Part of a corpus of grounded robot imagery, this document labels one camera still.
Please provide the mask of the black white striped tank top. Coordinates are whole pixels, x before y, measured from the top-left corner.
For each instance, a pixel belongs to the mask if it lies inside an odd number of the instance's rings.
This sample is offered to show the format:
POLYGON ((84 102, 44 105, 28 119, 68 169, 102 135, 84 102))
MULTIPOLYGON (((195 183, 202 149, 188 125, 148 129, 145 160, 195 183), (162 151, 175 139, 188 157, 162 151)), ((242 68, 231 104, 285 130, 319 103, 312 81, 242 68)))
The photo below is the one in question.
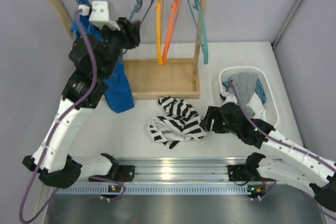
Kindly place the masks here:
POLYGON ((188 141, 200 141, 207 133, 201 128, 202 116, 184 99, 165 96, 158 105, 165 115, 153 117, 148 126, 150 138, 169 149, 188 141))

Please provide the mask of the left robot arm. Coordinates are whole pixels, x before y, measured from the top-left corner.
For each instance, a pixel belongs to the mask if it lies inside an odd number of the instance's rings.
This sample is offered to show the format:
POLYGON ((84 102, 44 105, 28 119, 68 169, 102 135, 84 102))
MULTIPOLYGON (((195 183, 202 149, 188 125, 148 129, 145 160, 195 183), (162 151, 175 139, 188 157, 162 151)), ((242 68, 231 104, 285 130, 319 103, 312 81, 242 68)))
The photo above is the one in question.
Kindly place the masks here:
POLYGON ((38 175, 43 184, 55 188, 68 188, 82 179, 117 178, 119 162, 112 155, 74 157, 69 150, 107 91, 105 79, 114 74, 123 50, 140 44, 140 20, 120 17, 117 29, 103 26, 101 39, 87 32, 80 20, 75 23, 79 36, 73 41, 69 59, 76 69, 61 93, 57 115, 41 146, 23 159, 23 165, 38 175))

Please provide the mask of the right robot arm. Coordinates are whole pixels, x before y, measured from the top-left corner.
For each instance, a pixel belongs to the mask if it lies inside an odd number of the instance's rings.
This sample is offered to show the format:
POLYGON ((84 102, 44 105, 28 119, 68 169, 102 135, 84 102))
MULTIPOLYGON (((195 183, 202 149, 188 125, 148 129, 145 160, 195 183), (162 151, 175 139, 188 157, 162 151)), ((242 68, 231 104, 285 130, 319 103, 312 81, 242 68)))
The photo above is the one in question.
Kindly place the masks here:
POLYGON ((335 162, 292 142, 273 125, 251 119, 230 102, 209 106, 201 128, 217 134, 231 133, 256 148, 245 163, 251 180, 269 178, 300 189, 324 208, 335 211, 335 162))

